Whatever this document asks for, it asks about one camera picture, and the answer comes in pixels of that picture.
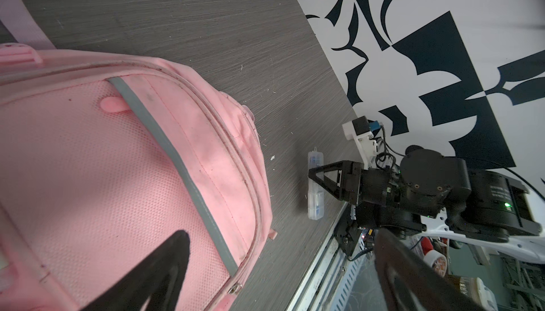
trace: pink strap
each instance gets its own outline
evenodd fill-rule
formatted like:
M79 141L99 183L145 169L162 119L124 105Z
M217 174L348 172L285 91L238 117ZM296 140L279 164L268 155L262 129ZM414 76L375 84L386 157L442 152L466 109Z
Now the pink strap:
M22 0L0 0L0 21L19 43L34 49L55 49L32 19Z

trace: backpack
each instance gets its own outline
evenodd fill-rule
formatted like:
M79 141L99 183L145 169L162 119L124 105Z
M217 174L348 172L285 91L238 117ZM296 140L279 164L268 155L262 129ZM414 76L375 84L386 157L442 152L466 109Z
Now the backpack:
M55 49L21 0L0 20L0 309L227 310L275 235L251 111L185 65Z

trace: clear plastic case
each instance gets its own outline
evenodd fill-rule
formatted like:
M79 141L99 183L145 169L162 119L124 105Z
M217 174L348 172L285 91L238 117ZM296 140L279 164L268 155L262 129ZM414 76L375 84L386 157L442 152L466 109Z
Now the clear plastic case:
M309 151L309 169L324 165L324 154L314 151ZM324 178L324 173L318 174L319 178ZM318 220L324 216L324 189L316 182L309 179L309 194L307 200L309 204L309 219Z

